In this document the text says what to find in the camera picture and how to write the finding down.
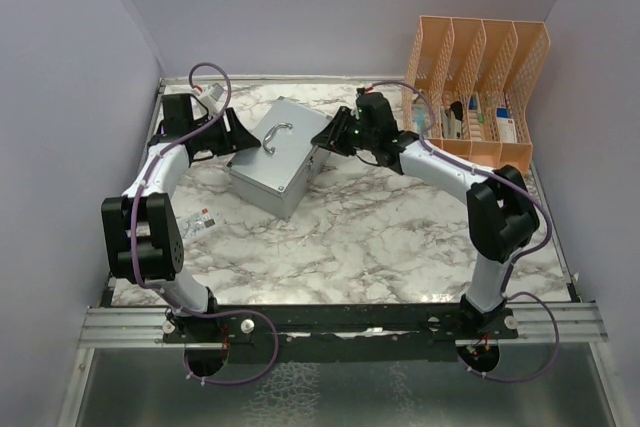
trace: marble table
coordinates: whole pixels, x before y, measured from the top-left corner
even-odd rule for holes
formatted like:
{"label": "marble table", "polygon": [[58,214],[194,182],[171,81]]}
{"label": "marble table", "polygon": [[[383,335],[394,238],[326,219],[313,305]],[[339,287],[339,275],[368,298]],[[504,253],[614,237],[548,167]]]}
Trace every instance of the marble table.
{"label": "marble table", "polygon": [[[233,100],[252,129],[279,96],[333,114],[353,106],[356,83],[237,83]],[[400,91],[380,88],[400,118]],[[166,92],[185,91],[168,86]],[[185,267],[221,303],[456,302],[469,286],[475,249],[465,207],[420,180],[331,155],[289,222],[233,190],[230,157],[194,164],[172,198],[177,217],[207,208],[216,226],[185,245]],[[530,191],[535,181],[527,176]],[[539,242],[539,231],[534,242]],[[553,243],[518,262],[507,293],[569,300]],[[162,301],[118,280],[114,305]]]}

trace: metal box handle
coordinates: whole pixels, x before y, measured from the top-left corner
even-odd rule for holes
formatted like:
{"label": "metal box handle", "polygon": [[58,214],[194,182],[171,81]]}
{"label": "metal box handle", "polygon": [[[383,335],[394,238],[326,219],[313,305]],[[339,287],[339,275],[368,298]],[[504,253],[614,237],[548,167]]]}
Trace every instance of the metal box handle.
{"label": "metal box handle", "polygon": [[269,155],[273,155],[276,152],[275,147],[267,147],[267,144],[271,142],[276,136],[276,132],[278,131],[278,129],[291,130],[293,129],[293,124],[290,124],[288,122],[280,122],[279,124],[276,124],[269,129],[269,132],[267,132],[267,134],[264,136],[264,139],[262,140],[262,148],[266,150],[267,154]]}

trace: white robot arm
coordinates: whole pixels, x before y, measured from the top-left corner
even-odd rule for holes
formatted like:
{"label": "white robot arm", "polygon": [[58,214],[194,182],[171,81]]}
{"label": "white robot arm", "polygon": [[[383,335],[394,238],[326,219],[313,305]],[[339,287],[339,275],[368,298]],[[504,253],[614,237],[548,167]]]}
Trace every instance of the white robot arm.
{"label": "white robot arm", "polygon": [[[355,155],[358,149],[368,150],[381,167],[434,184],[467,205],[470,235],[478,256],[461,308],[475,326],[490,322],[504,307],[503,294],[513,256],[530,241],[539,226],[533,205],[476,172],[473,164],[442,151],[434,155],[425,150],[417,134],[398,130],[389,103],[381,94],[361,95],[356,105],[357,117],[351,109],[341,107],[312,143],[340,155]],[[195,128],[188,95],[165,96],[163,109],[165,132],[150,142],[147,163],[160,155],[172,138]],[[106,199],[102,205],[113,275],[136,282],[130,242],[130,235],[136,235],[140,271],[146,286],[153,288],[169,305],[197,313],[214,312],[216,301],[205,286],[182,268],[183,246],[169,198],[197,152],[209,150],[213,155],[223,155],[259,147],[259,141],[244,130],[232,109],[227,109],[226,115],[231,126],[229,131],[224,122],[215,123],[202,135],[176,146],[156,161],[146,182],[141,174],[122,197]],[[447,156],[455,162],[447,161]],[[454,165],[456,163],[467,169]],[[505,167],[494,173],[524,188],[522,176],[516,169]],[[140,222],[137,231],[132,233],[128,232],[131,201],[142,182]],[[141,223],[148,224],[148,232],[140,231]]]}

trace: orange desk organizer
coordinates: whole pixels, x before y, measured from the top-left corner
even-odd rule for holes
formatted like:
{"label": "orange desk organizer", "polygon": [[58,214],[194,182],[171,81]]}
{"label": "orange desk organizer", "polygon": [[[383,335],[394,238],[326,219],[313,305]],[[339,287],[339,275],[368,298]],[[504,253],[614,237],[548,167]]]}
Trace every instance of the orange desk organizer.
{"label": "orange desk organizer", "polygon": [[[420,17],[405,81],[423,90],[433,104],[436,119],[431,142],[477,164],[511,164],[527,172],[533,145],[525,111],[549,46],[543,22]],[[482,123],[468,115],[474,94],[480,102]],[[444,138],[441,128],[441,106],[456,100],[464,106],[459,140]],[[404,127],[415,131],[413,101],[414,94],[403,89]],[[500,137],[496,112],[501,104],[514,121],[516,143]]]}

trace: metal extrusion rail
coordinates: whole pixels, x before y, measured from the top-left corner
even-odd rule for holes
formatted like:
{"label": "metal extrusion rail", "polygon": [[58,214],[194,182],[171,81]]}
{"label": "metal extrusion rail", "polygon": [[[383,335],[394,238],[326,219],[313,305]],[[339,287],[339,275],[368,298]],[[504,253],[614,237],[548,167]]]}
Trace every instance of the metal extrusion rail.
{"label": "metal extrusion rail", "polygon": [[[607,333],[595,303],[557,302],[548,304],[560,329],[561,342],[604,342]],[[520,337],[500,344],[549,343],[554,334],[549,316],[537,304],[511,303]],[[221,344],[166,344],[162,341],[165,307],[92,308],[87,312],[80,348],[185,348],[220,349]]]}

